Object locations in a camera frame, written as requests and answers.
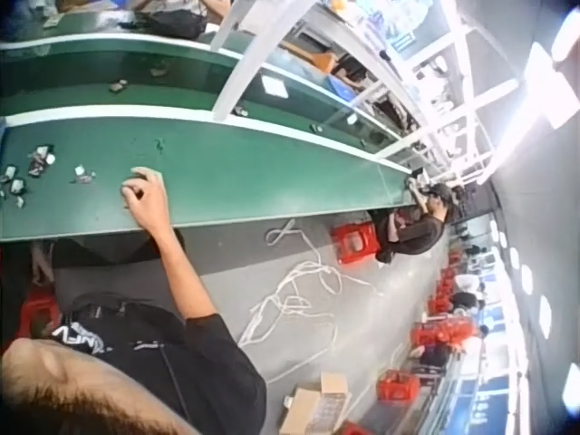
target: cardboard box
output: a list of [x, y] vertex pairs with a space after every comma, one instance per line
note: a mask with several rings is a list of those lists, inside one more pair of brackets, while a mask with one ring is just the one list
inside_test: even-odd
[[296, 388], [280, 435], [331, 435], [344, 420], [351, 399], [346, 376], [321, 373], [320, 390]]

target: finger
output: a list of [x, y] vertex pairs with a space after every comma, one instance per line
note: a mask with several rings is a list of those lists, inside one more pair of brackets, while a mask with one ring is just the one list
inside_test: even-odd
[[129, 206], [129, 208], [132, 208], [133, 206], [139, 204], [137, 195], [135, 194], [135, 191], [132, 188], [123, 186], [121, 188], [121, 194], [123, 195], [123, 198], [125, 199], [125, 202], [127, 206]]
[[141, 175], [148, 181], [162, 181], [162, 176], [160, 172], [157, 172], [156, 170], [150, 168], [138, 166], [136, 168], [132, 168], [130, 171], [133, 172], [134, 174]]
[[149, 182], [145, 179], [126, 179], [123, 181], [124, 188], [131, 188], [133, 191], [145, 191]]

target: tangled white cord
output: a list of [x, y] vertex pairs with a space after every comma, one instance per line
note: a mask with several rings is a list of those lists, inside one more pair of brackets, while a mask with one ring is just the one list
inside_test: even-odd
[[[284, 378], [291, 372], [298, 370], [299, 368], [307, 365], [308, 363], [315, 360], [322, 354], [326, 353], [334, 346], [334, 343], [336, 342], [336, 338], [338, 335], [338, 327], [334, 322], [334, 314], [308, 313], [308, 310], [312, 309], [313, 306], [308, 299], [300, 295], [300, 292], [298, 291], [298, 286], [295, 281], [296, 278], [299, 278], [300, 276], [317, 274], [318, 279], [320, 280], [320, 283], [322, 284], [324, 290], [326, 290], [331, 295], [340, 295], [343, 292], [343, 280], [347, 279], [360, 285], [367, 285], [378, 296], [383, 296], [383, 293], [380, 293], [377, 290], [377, 288], [371, 283], [368, 283], [361, 279], [353, 278], [345, 274], [341, 274], [336, 267], [324, 265], [322, 262], [322, 256], [320, 255], [320, 252], [314, 247], [313, 243], [306, 236], [305, 232], [301, 229], [295, 228], [294, 219], [288, 220], [288, 222], [286, 222], [286, 224], [281, 229], [271, 229], [270, 231], [268, 231], [266, 233], [266, 244], [272, 247], [276, 245], [284, 236], [291, 235], [300, 235], [302, 237], [304, 242], [314, 252], [315, 260], [306, 260], [294, 266], [294, 268], [290, 272], [288, 272], [288, 274], [286, 274], [284, 279], [278, 284], [275, 292], [265, 297], [262, 300], [262, 302], [260, 302], [259, 304], [255, 305], [252, 309], [250, 309], [252, 318], [247, 324], [246, 330], [242, 333], [238, 345], [240, 347], [243, 347], [249, 344], [262, 343], [275, 330], [276, 326], [278, 325], [278, 323], [280, 322], [280, 320], [284, 315], [299, 315], [307, 318], [329, 319], [327, 322], [324, 322], [322, 324], [329, 324], [333, 327], [333, 337], [331, 339], [331, 342], [323, 350], [315, 353], [310, 358], [302, 362], [298, 362], [297, 364], [290, 367], [286, 371], [279, 373], [274, 378], [267, 380], [266, 381], [267, 383], [279, 381], [280, 379]], [[337, 283], [337, 288], [333, 288], [330, 284], [328, 284], [327, 282], [328, 277], [334, 278], [334, 281]], [[283, 292], [283, 290], [286, 289], [288, 285], [292, 286], [293, 293], [287, 295], [284, 299], [282, 299], [280, 294]], [[276, 315], [275, 320], [272, 322], [270, 327], [264, 333], [256, 337], [256, 329], [264, 321], [264, 311], [269, 305], [273, 305], [274, 308], [278, 311], [278, 314]]]

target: green workbench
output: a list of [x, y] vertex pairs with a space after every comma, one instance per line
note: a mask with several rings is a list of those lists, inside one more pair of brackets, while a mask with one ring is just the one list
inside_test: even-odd
[[[261, 131], [156, 119], [40, 122], [6, 133], [3, 162], [22, 174], [41, 143], [54, 145], [56, 162], [39, 179], [25, 177], [24, 208], [7, 197], [0, 240], [135, 228], [120, 196], [133, 166], [163, 172], [173, 222], [183, 227], [404, 202], [399, 171]], [[81, 164], [96, 173], [92, 183], [72, 183]]]
[[[127, 13], [66, 15], [43, 36], [116, 32]], [[234, 34], [227, 48], [243, 51], [250, 39]], [[280, 50], [275, 65], [327, 91], [326, 77]], [[138, 104], [211, 110], [237, 60], [189, 46], [122, 39], [36, 45], [0, 52], [0, 114], [95, 104]], [[150, 69], [167, 62], [168, 72]], [[265, 93], [260, 74], [285, 83], [289, 97]], [[312, 86], [261, 70], [243, 95], [248, 117], [311, 133], [352, 113]], [[109, 92], [125, 79], [129, 87]], [[359, 116], [325, 125], [321, 136], [376, 152], [394, 138]], [[156, 147], [157, 140], [164, 144]], [[28, 154], [55, 146], [56, 162], [39, 179], [25, 176]], [[96, 118], [41, 121], [9, 129], [2, 168], [15, 164], [28, 183], [24, 208], [8, 196], [0, 212], [0, 240], [95, 234], [135, 228], [121, 206], [119, 188], [133, 166], [164, 173], [177, 226], [306, 216], [403, 205], [406, 175], [369, 160], [285, 136], [199, 121]], [[97, 177], [72, 184], [82, 164]]]

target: black t-shirt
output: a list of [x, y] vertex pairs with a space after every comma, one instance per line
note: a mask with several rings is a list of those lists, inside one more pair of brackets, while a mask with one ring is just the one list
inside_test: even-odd
[[266, 384], [218, 314], [184, 325], [144, 304], [99, 318], [85, 309], [52, 338], [124, 372], [203, 435], [257, 435], [264, 424]]
[[454, 307], [475, 308], [478, 306], [478, 297], [470, 292], [457, 292], [449, 300]]
[[438, 242], [444, 226], [436, 217], [425, 213], [417, 222], [399, 229], [399, 242], [390, 243], [389, 248], [392, 252], [417, 256], [427, 252]]
[[346, 77], [348, 77], [353, 82], [359, 82], [366, 77], [366, 68], [363, 64], [357, 61], [350, 54], [345, 54], [338, 60], [338, 63], [331, 71], [332, 75], [336, 75], [341, 70], [346, 71]]

